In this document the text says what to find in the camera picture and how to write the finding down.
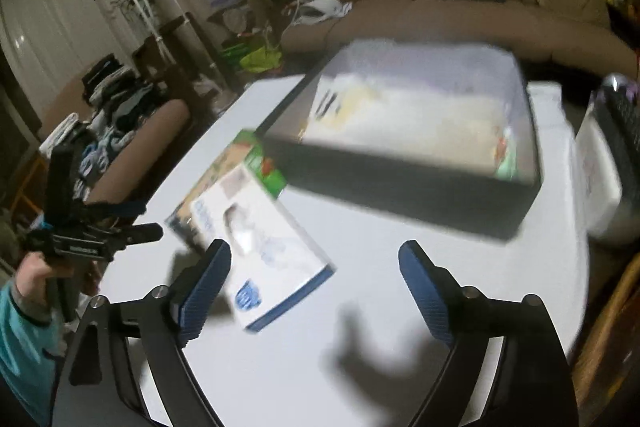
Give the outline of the left hand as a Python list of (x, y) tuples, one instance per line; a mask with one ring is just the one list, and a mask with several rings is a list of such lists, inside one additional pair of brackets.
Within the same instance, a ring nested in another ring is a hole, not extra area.
[(12, 295), (18, 307), (35, 321), (49, 321), (52, 305), (48, 280), (70, 279), (75, 269), (70, 261), (47, 262), (41, 251), (26, 254), (13, 277)]

